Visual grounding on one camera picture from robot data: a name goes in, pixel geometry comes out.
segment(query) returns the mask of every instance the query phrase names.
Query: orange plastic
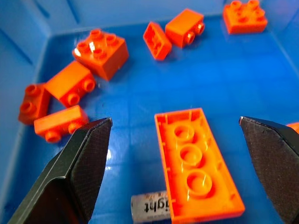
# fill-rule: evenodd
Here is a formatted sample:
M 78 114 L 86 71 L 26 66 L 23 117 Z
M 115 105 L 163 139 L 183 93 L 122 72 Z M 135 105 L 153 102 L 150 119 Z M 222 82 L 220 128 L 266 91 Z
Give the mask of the orange plastic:
M 47 115 L 50 94 L 44 84 L 32 84 L 25 89 L 23 103 L 20 106 L 19 121 L 32 125 L 34 120 Z
M 96 82 L 90 70 L 79 62 L 72 62 L 50 79 L 45 88 L 64 106 L 79 103 L 88 92 L 93 91 Z
M 299 122 L 288 124 L 287 126 L 291 127 L 299 134 Z
M 267 26 L 265 11 L 259 6 L 259 1 L 250 0 L 242 4 L 233 1 L 223 9 L 223 19 L 229 34 L 261 33 Z
M 177 17 L 166 24 L 168 39 L 180 48 L 191 44 L 196 35 L 204 32 L 204 16 L 186 8 Z
M 155 115 L 173 223 L 240 216 L 245 207 L 201 108 Z
M 156 60 L 164 60 L 171 51 L 172 44 L 167 39 L 160 25 L 155 22 L 149 23 L 143 39 Z
M 92 30 L 73 50 L 76 60 L 109 81 L 129 57 L 126 41 L 115 34 Z
M 34 130 L 47 142 L 56 143 L 61 140 L 62 136 L 73 134 L 88 122 L 86 113 L 79 105 L 76 105 L 35 120 Z

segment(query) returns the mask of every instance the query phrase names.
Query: lego brick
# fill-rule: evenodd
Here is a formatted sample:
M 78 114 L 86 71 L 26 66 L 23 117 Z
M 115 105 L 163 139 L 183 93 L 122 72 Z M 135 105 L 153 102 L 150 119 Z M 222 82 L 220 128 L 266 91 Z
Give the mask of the lego brick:
M 166 36 L 173 44 L 183 48 L 186 44 L 191 44 L 196 35 L 203 33 L 205 29 L 203 20 L 202 14 L 186 8 L 166 24 Z
M 149 23 L 144 32 L 143 39 L 156 60 L 164 60 L 171 51 L 172 44 L 167 39 L 160 25 L 155 22 Z
M 26 125 L 32 125 L 34 120 L 47 115 L 49 101 L 50 94 L 45 90 L 44 84 L 27 86 L 18 120 Z
M 49 143 L 56 143 L 61 137 L 73 134 L 87 124 L 88 116 L 79 105 L 50 114 L 34 121 L 35 133 Z
M 240 216 L 245 207 L 201 108 L 155 115 L 173 223 Z
M 90 70 L 74 61 L 50 79 L 45 88 L 65 107 L 70 107 L 78 104 L 86 93 L 93 91 L 95 85 Z
M 223 9 L 223 19 L 229 34 L 261 33 L 268 23 L 257 0 L 243 4 L 238 0 L 231 2 Z
M 129 54 L 125 39 L 95 29 L 86 40 L 78 43 L 73 56 L 93 73 L 109 81 L 124 65 Z
M 294 129 L 299 134 L 299 122 L 288 124 L 287 126 L 291 127 L 292 129 Z

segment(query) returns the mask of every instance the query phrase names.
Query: silver battery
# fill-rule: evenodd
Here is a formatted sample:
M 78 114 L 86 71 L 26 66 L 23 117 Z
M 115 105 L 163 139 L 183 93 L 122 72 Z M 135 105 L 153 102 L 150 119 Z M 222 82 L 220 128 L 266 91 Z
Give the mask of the silver battery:
M 169 219 L 167 191 L 132 196 L 131 213 L 134 223 Z

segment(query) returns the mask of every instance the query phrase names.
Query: orange lego brick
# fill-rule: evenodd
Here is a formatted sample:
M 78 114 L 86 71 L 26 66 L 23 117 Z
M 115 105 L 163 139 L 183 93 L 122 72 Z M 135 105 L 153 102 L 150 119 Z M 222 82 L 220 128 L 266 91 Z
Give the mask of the orange lego brick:
M 79 105 L 76 105 L 35 120 L 34 130 L 47 142 L 56 143 L 61 140 L 62 136 L 73 134 L 88 122 L 86 113 Z
M 233 1 L 223 9 L 223 19 L 229 34 L 261 33 L 267 26 L 265 11 L 259 6 L 259 1 L 250 0 L 242 4 Z
M 240 216 L 245 207 L 201 108 L 155 115 L 173 223 Z
M 45 88 L 64 106 L 79 103 L 88 92 L 93 91 L 96 82 L 90 70 L 79 62 L 72 62 L 50 79 Z
M 32 125 L 34 120 L 47 115 L 49 101 L 50 94 L 45 90 L 44 84 L 27 86 L 18 120 L 26 125 Z
M 191 44 L 196 35 L 204 32 L 204 16 L 186 8 L 177 17 L 166 24 L 168 39 L 180 48 Z
M 73 50 L 76 60 L 109 81 L 129 57 L 125 39 L 95 29 Z
M 292 129 L 294 129 L 299 134 L 299 122 L 288 124 L 287 126 L 291 127 Z
M 160 25 L 155 22 L 149 23 L 143 39 L 156 60 L 164 60 L 171 51 L 172 44 L 167 39 Z

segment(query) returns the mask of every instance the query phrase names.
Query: lego stud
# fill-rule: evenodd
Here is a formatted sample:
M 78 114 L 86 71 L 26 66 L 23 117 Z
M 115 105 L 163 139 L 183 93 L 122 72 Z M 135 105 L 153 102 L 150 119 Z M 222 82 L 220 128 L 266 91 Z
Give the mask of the lego stud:
M 179 158 L 186 169 L 198 167 L 202 159 L 201 150 L 194 144 L 186 144 L 179 151 Z
M 81 125 L 79 125 L 78 123 L 70 123 L 68 126 L 68 131 L 70 134 L 74 134 L 74 132 L 80 127 Z
M 96 49 L 93 51 L 93 57 L 98 60 L 103 59 L 106 57 L 106 52 L 101 48 Z
M 61 140 L 61 135 L 54 131 L 48 131 L 45 134 L 45 139 L 49 143 L 56 143 Z
M 190 125 L 175 126 L 174 136 L 179 144 L 190 143 L 194 138 L 194 128 Z
M 41 90 L 38 88 L 37 85 L 29 85 L 25 89 L 26 95 L 31 96 L 31 97 L 37 96 L 40 92 L 41 92 Z
M 232 3 L 230 4 L 230 6 L 232 7 L 233 10 L 238 10 L 241 8 L 242 3 L 240 1 L 232 1 Z
M 253 15 L 255 16 L 257 21 L 261 21 L 265 17 L 265 11 L 260 8 L 254 11 Z
M 106 36 L 106 43 L 110 46 L 115 46 L 117 44 L 117 38 L 115 34 L 109 34 Z
M 258 0 L 250 0 L 247 6 L 253 11 L 256 10 L 259 6 L 260 2 Z
M 203 22 L 200 22 L 196 25 L 195 33 L 196 35 L 201 35 L 205 30 L 205 24 Z
M 89 53 L 90 52 L 89 44 L 86 42 L 78 43 L 77 49 L 80 53 Z
M 187 175 L 185 185 L 188 196 L 194 198 L 205 198 L 212 188 L 211 177 L 201 169 L 194 169 Z
M 76 93 L 71 93 L 68 97 L 67 97 L 67 102 L 70 106 L 76 105 L 78 104 L 80 101 L 80 96 Z
M 185 37 L 185 43 L 192 44 L 194 38 L 195 38 L 195 34 L 192 31 L 188 32 Z
M 102 31 L 100 29 L 94 29 L 90 31 L 90 37 L 93 41 L 100 40 L 103 38 Z
M 26 101 L 20 106 L 20 112 L 23 114 L 32 114 L 34 111 L 36 111 L 36 106 L 30 101 Z
M 95 88 L 95 82 L 92 79 L 87 79 L 83 82 L 83 89 L 86 92 L 92 92 Z

